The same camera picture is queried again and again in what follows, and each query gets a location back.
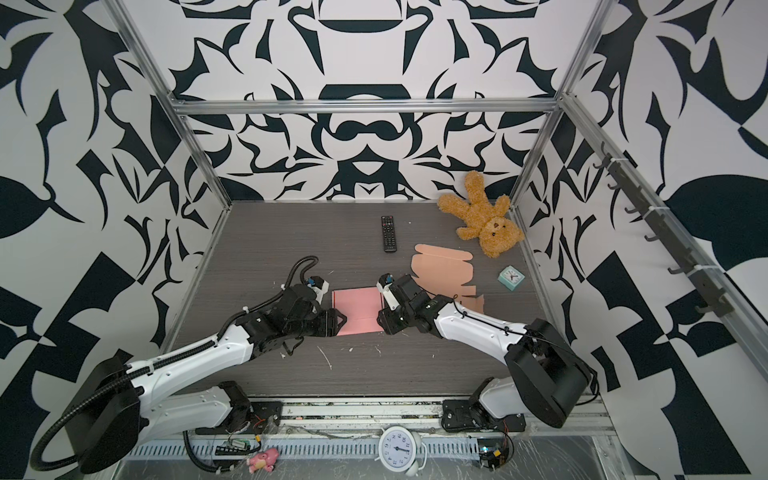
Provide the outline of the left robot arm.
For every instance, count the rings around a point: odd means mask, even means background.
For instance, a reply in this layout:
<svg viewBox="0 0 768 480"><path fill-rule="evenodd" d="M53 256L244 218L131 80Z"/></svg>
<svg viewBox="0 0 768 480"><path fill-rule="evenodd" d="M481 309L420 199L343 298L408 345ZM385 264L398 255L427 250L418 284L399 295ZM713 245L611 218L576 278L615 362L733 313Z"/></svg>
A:
<svg viewBox="0 0 768 480"><path fill-rule="evenodd" d="M43 472L77 465L91 474L157 438L197 428L244 429L251 402L236 382L184 390L277 349L292 355L307 337L336 336L347 318L323 307L329 284L307 274L318 261L300 258L277 294L243 307L213 335L147 360L99 363L31 450L30 467Z"/></svg>

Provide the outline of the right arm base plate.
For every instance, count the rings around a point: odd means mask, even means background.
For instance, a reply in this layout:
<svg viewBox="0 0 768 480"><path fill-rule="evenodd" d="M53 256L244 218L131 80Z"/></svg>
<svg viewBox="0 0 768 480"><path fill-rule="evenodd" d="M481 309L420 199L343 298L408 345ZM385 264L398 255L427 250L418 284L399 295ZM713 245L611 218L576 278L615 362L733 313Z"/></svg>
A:
<svg viewBox="0 0 768 480"><path fill-rule="evenodd" d="M449 433L470 431L521 433L527 427L523 414L512 414L503 419L497 419L479 402L469 400L444 400L440 425Z"/></svg>

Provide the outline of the pink paper box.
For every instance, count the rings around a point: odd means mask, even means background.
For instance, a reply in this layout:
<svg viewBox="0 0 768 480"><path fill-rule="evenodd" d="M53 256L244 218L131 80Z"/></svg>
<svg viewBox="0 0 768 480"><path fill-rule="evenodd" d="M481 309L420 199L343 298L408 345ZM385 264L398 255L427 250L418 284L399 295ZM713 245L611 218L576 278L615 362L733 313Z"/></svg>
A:
<svg viewBox="0 0 768 480"><path fill-rule="evenodd" d="M376 287L335 290L332 307L346 316L346 323L338 335L349 336L382 332L378 313L383 308L381 294Z"/></svg>

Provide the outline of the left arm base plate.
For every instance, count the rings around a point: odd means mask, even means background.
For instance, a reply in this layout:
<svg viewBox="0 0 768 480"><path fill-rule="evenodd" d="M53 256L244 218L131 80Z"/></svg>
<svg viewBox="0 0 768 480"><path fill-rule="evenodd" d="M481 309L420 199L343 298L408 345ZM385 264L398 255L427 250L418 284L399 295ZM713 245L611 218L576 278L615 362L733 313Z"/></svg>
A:
<svg viewBox="0 0 768 480"><path fill-rule="evenodd" d="M256 401L249 407L236 406L223 423L229 434L265 434L276 431L282 419L281 401Z"/></svg>

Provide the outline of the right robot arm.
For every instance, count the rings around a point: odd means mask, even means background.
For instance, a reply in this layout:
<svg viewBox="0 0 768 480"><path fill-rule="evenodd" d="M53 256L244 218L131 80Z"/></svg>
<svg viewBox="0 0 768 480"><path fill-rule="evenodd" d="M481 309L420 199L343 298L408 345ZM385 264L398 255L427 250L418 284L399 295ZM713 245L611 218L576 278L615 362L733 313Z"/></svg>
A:
<svg viewBox="0 0 768 480"><path fill-rule="evenodd" d="M490 317L428 292L409 275L384 274L377 289L386 302L377 322L386 334L416 328L468 345L506 365L507 377L484 381L468 401L470 423L478 428L493 428L525 414L561 428L581 395L596 382L587 363L543 319L521 324Z"/></svg>

